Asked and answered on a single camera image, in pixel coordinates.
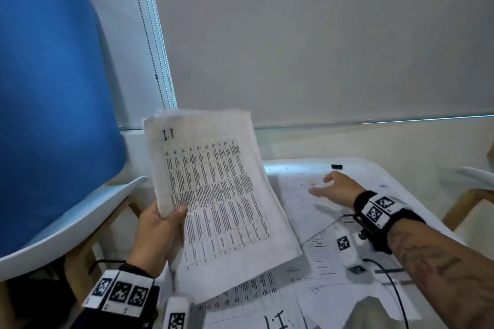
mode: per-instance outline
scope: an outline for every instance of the person's right hand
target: person's right hand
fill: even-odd
[[[328,198],[333,203],[351,209],[354,209],[353,204],[357,196],[366,190],[349,176],[336,171],[327,174],[323,181],[325,183],[334,182],[331,186],[326,187],[312,186],[309,188],[309,193],[316,197]]]

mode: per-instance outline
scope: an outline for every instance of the blue chair backrest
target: blue chair backrest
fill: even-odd
[[[0,257],[124,166],[89,0],[0,0]]]

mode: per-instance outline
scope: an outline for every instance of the black cable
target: black cable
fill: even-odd
[[[389,281],[391,282],[391,284],[393,285],[393,289],[395,290],[395,293],[396,293],[396,296],[398,297],[398,302],[400,304],[400,307],[402,309],[402,313],[403,313],[403,319],[404,319],[404,325],[407,329],[410,329],[409,326],[408,326],[408,320],[407,320],[407,314],[405,313],[404,311],[404,307],[403,307],[403,303],[401,301],[401,298],[400,298],[400,294],[398,293],[398,289],[396,288],[396,285],[395,285],[395,282],[393,281],[393,279],[389,276],[389,274],[386,272],[386,269],[382,267],[381,264],[379,264],[377,261],[375,260],[372,260],[372,259],[363,259],[364,262],[366,263],[374,263],[375,265],[377,265],[379,268],[381,268],[381,270],[384,271],[384,273],[386,274],[386,276],[388,276],[389,278]]]
[[[114,259],[99,259],[96,260],[94,263],[91,264],[91,267],[89,269],[89,274],[92,273],[92,271],[96,268],[96,265],[99,263],[120,263],[120,264],[125,264],[125,260],[114,260]]]

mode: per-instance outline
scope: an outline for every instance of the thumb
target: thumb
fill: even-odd
[[[173,212],[173,214],[171,214],[170,217],[168,217],[164,222],[167,224],[167,226],[170,226],[171,228],[175,228],[178,225],[182,224],[186,214],[187,214],[186,206],[178,207],[175,210],[175,212]]]
[[[309,193],[316,197],[325,197],[330,199],[331,192],[332,192],[332,186],[326,186],[326,187],[311,186],[309,188]]]

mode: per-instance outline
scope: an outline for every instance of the white table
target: white table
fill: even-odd
[[[400,198],[419,214],[429,226],[435,228],[450,238],[463,243],[453,232],[451,232],[434,214],[432,214],[424,205],[411,195],[397,180],[395,180],[386,170],[373,161],[363,158],[326,158],[326,159],[287,159],[287,160],[268,160],[264,161],[264,169],[268,177],[270,176],[300,176],[300,175],[321,175],[324,177],[327,173],[334,170],[331,164],[342,164],[343,170],[339,170],[349,176],[373,176],[377,180],[386,182]],[[438,323],[438,317],[432,310],[423,295],[415,286],[404,287],[411,301],[417,310],[426,320],[433,320],[430,327],[441,327]],[[419,327],[429,327],[429,325],[419,325]]]

